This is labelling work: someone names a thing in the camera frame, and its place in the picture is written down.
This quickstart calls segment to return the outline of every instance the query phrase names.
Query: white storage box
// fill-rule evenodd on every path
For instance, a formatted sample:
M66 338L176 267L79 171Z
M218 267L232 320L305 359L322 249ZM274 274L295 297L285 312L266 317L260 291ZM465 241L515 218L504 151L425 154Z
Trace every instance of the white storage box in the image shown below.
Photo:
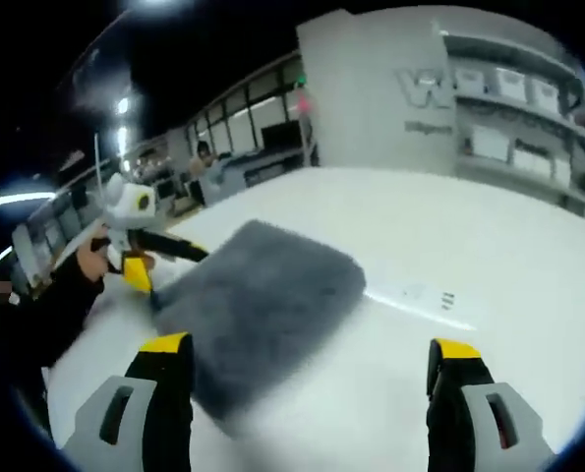
M563 187L569 187L571 183L571 164L569 159L555 157L555 180Z
M504 133L485 126L474 125L471 147L475 155L508 162L510 138Z
M519 170L532 172L535 162L535 154L526 150L514 149L512 152L512 166Z
M526 76L509 69L496 67L497 93L505 98L527 102Z
M531 83L533 104L555 115L560 115L558 109L558 88L534 78L531 80Z
M547 157L542 157L523 149L514 149L512 165L535 176L552 179L552 161Z
M552 161L549 158L535 154L535 160L533 160L532 164L534 174L550 180L552 179L552 169Z
M456 67L454 75L458 91L474 94L485 92L485 74L483 72Z

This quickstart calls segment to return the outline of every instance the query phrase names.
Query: black sleeve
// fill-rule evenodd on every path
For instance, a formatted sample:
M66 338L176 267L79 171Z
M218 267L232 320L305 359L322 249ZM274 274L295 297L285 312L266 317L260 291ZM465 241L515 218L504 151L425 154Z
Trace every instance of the black sleeve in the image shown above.
M97 295L104 289L82 273L76 254L54 273L53 282L38 297L28 301L9 320L14 347L27 356L26 367L51 367L76 340Z

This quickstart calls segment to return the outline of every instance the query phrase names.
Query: desk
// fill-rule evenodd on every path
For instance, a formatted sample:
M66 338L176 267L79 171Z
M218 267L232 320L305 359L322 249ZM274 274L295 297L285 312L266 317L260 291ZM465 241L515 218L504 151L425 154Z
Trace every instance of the desk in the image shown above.
M268 181L174 226L215 250L258 218L352 255L368 294L304 369L222 435L195 405L194 471L426 470L425 378L433 336L473 343L493 376L544 420L561 451L585 418L585 221L502 189L433 175L303 169ZM159 265L168 279L189 263ZM393 308L400 281L452 290L473 330ZM123 288L56 364L48 382L55 441L153 328Z
M283 163L294 156L301 158L301 167L303 159L303 150L301 148L292 148L276 152L262 150L259 152L240 154L228 157L222 161L216 162L206 174L199 179L205 205L210 207L224 199L228 199L243 190L252 187L268 179L267 176L260 178L250 178L249 173L255 173L259 169L266 169L277 164L283 166Z

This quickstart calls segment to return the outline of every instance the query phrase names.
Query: gray fuzzy cloth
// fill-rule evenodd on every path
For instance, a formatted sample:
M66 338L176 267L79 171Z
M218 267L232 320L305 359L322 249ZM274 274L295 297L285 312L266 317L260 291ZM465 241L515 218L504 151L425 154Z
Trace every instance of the gray fuzzy cloth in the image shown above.
M161 334L193 335L194 398L222 420L290 376L352 311L365 285L349 256L250 221L158 293L155 323Z

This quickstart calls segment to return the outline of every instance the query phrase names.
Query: human hand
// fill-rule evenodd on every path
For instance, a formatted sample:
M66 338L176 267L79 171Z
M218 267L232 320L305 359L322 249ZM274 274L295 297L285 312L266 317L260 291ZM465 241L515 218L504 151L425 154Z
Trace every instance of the human hand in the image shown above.
M107 228L102 224L76 251L78 266L85 277L91 282L97 282L106 272L108 272L108 257L106 255L108 247L103 246L97 251L91 250L91 242L93 239L106 237Z

